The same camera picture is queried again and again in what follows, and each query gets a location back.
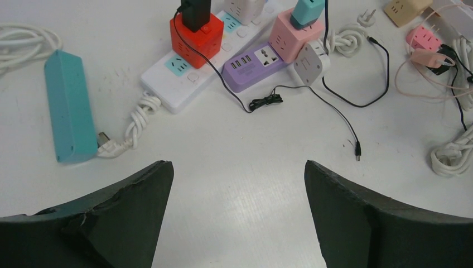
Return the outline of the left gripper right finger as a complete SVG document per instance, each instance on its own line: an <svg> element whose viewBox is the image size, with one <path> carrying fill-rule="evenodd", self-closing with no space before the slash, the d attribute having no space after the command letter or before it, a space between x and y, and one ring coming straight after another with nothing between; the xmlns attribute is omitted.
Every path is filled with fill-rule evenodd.
<svg viewBox="0 0 473 268"><path fill-rule="evenodd" d="M471 267L472 219L382 195L322 166L305 187L327 267Z"/></svg>

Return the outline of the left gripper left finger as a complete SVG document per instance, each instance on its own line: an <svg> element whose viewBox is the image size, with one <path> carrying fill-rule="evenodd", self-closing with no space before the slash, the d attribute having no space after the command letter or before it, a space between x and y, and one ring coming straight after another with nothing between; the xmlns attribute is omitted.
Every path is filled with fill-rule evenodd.
<svg viewBox="0 0 473 268"><path fill-rule="evenodd" d="M81 198L1 218L2 267L151 267L174 177L158 161Z"/></svg>

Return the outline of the teal power strip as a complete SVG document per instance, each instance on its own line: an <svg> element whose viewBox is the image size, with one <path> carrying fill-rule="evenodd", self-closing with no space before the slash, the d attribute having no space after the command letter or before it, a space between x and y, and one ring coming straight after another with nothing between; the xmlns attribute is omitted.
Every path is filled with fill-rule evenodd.
<svg viewBox="0 0 473 268"><path fill-rule="evenodd" d="M93 158L98 145L81 57L56 50L45 62L44 75L57 162Z"/></svg>

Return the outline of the purple power strip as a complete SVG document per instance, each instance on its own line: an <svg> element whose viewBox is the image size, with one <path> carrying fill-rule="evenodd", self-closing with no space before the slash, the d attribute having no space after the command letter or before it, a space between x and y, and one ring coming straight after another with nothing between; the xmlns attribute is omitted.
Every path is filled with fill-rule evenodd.
<svg viewBox="0 0 473 268"><path fill-rule="evenodd" d="M287 67L268 42L241 53L223 65L221 76L234 93L240 93Z"/></svg>

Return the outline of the black power adapter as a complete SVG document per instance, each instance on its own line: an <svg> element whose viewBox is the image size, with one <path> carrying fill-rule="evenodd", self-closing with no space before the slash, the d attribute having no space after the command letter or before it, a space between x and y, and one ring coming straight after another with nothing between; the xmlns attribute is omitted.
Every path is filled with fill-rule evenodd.
<svg viewBox="0 0 473 268"><path fill-rule="evenodd" d="M465 120L464 120L464 111L463 111L462 104L459 100L458 95L456 95L456 93L452 89L452 87L454 86L454 83L455 83L455 81L458 77L458 74L459 74L459 68L454 63L454 61L457 60L457 62L462 67L462 69L466 72L466 78L465 79L469 84L472 84L472 70L471 70L470 67L467 67L466 64L460 59L460 56L458 55L458 53L452 47L450 47L448 45L442 44L440 46L440 49L436 52L435 51L432 52L432 51L429 51L429 50L427 50L427 51L432 54L432 55L430 55L430 57L432 59L428 60L427 67L434 74L436 74L436 75L443 74L450 67L452 67L452 66L454 67L455 74L454 74L454 77L451 80L450 91L451 91L452 96L454 97L454 100L456 101L458 110L460 112L461 125L462 125L464 131L467 131L467 126L466 126L466 123L465 123Z"/></svg>

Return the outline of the pink cube socket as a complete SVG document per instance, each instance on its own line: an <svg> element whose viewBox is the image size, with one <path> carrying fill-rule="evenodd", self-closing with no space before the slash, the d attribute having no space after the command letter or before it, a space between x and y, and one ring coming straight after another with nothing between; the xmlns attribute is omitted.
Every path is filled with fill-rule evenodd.
<svg viewBox="0 0 473 268"><path fill-rule="evenodd" d="M325 30L320 20L301 30L295 29L290 22L293 10L277 15L269 37L269 44L285 63L292 63L305 43L317 40Z"/></svg>

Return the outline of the teal charger plug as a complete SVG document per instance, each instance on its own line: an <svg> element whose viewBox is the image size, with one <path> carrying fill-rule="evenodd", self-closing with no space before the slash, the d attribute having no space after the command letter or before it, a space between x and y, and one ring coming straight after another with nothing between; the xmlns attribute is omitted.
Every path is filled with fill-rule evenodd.
<svg viewBox="0 0 473 268"><path fill-rule="evenodd" d="M321 16L325 3L325 0L298 0L290 17L291 25L301 30L314 24Z"/></svg>

